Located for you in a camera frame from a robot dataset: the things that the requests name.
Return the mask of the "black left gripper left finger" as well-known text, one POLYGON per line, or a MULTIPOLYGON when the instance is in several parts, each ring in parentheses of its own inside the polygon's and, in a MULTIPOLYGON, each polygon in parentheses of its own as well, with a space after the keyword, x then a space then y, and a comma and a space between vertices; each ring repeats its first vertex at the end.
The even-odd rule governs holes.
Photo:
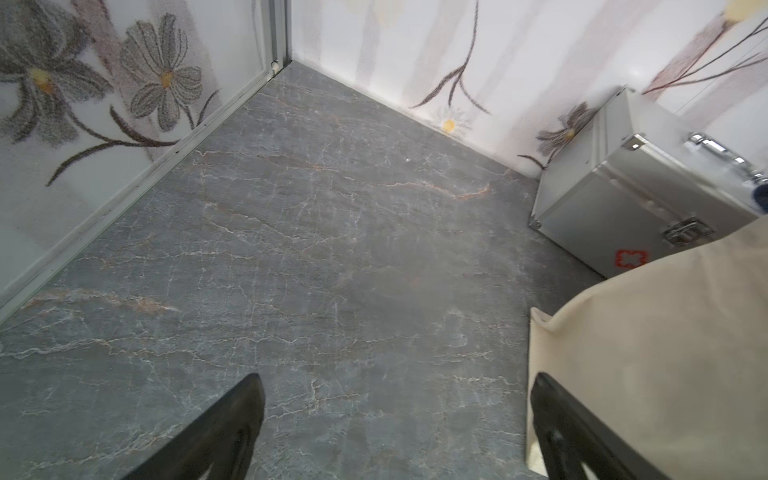
POLYGON ((265 418, 266 395, 246 375, 128 479, 243 479, 265 418))

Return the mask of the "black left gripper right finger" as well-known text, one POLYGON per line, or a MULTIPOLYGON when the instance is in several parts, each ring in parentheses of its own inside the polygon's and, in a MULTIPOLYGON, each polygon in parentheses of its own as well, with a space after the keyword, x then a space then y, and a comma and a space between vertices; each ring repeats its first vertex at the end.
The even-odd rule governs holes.
POLYGON ((666 477, 551 375, 536 375, 530 405, 550 479, 666 477))

